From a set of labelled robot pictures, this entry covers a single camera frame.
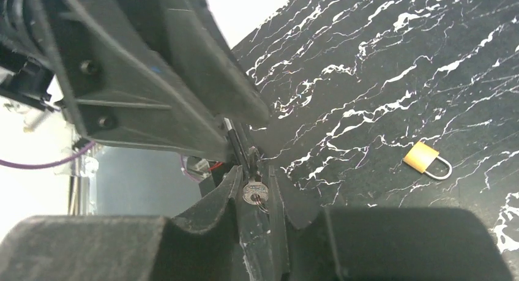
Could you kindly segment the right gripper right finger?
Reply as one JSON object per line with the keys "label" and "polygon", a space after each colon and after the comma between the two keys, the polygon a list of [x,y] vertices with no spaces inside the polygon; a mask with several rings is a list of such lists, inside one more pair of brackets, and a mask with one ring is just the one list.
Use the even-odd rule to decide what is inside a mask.
{"label": "right gripper right finger", "polygon": [[458,208],[322,207],[268,168],[275,280],[512,280],[485,225]]}

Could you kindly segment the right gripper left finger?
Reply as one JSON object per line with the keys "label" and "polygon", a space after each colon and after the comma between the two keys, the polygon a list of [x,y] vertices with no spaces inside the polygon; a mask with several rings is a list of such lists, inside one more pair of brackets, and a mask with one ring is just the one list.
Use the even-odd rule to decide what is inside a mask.
{"label": "right gripper left finger", "polygon": [[242,167],[176,217],[33,216],[1,243],[2,280],[230,280]]}

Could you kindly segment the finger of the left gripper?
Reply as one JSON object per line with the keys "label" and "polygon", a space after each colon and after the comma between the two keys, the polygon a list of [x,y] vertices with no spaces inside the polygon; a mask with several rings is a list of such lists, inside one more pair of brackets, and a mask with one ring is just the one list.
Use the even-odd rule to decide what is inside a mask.
{"label": "finger of the left gripper", "polygon": [[171,62],[188,88],[215,116],[267,125],[270,112],[234,57],[206,0],[159,0]]}

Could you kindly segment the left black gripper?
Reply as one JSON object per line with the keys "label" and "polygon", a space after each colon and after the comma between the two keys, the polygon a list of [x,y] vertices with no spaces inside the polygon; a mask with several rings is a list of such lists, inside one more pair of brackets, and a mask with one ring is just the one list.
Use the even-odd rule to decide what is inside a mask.
{"label": "left black gripper", "polygon": [[225,117],[172,65],[159,0],[1,0],[1,69],[1,96],[41,111],[55,74],[68,117],[100,144],[230,155]]}

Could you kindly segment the small silver key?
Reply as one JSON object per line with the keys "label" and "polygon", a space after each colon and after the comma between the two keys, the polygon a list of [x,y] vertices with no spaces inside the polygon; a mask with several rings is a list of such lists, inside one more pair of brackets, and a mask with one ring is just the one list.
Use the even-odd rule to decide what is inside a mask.
{"label": "small silver key", "polygon": [[262,182],[260,174],[260,152],[252,146],[247,151],[248,158],[248,179],[242,189],[243,200],[256,206],[261,212],[268,214],[267,201],[269,199],[268,186]]}

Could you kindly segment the small brass padlock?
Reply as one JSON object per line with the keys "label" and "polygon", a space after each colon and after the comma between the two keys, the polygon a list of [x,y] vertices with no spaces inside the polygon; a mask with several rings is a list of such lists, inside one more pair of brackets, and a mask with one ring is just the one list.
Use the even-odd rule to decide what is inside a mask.
{"label": "small brass padlock", "polygon": [[[447,173],[441,176],[434,175],[429,172],[428,167],[435,161],[438,160],[447,167]],[[404,156],[403,162],[415,169],[420,174],[425,174],[429,178],[437,181],[443,181],[448,179],[453,171],[452,165],[446,159],[439,155],[439,152],[429,147],[425,143],[418,141]]]}

